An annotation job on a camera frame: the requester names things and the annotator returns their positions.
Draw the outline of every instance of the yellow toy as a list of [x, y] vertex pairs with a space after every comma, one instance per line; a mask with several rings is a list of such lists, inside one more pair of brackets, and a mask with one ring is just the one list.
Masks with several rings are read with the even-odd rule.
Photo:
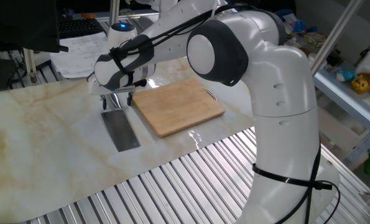
[[351, 88], [359, 95], [370, 92], [370, 73], [359, 73], [351, 81]]

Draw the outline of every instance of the figurine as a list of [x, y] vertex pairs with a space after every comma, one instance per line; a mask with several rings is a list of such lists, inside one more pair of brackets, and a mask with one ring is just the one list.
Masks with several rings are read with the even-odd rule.
[[370, 73], [359, 73], [356, 78], [351, 81], [351, 88], [359, 95], [370, 92]]
[[352, 79], [356, 78], [358, 75], [356, 72], [348, 72], [348, 71], [342, 71], [339, 70], [336, 73], [336, 79], [340, 82], [349, 82]]

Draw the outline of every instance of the wooden cutting board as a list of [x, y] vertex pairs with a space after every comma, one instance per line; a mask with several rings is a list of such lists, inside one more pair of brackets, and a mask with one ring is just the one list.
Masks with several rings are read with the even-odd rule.
[[225, 112], [195, 79], [138, 92], [133, 101], [160, 138]]

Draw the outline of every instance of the cardboard box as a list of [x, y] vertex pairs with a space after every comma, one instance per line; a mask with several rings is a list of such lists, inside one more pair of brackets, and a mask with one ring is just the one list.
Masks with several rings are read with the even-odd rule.
[[326, 41], [326, 37], [316, 32], [309, 32], [304, 35], [304, 38], [315, 47], [322, 47]]

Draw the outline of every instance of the paper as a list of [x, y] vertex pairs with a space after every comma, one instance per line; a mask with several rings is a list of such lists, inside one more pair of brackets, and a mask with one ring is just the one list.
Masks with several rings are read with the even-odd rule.
[[108, 53], [108, 38], [104, 32], [60, 40], [68, 52], [51, 53], [52, 62], [65, 78], [87, 77], [93, 72], [98, 57]]

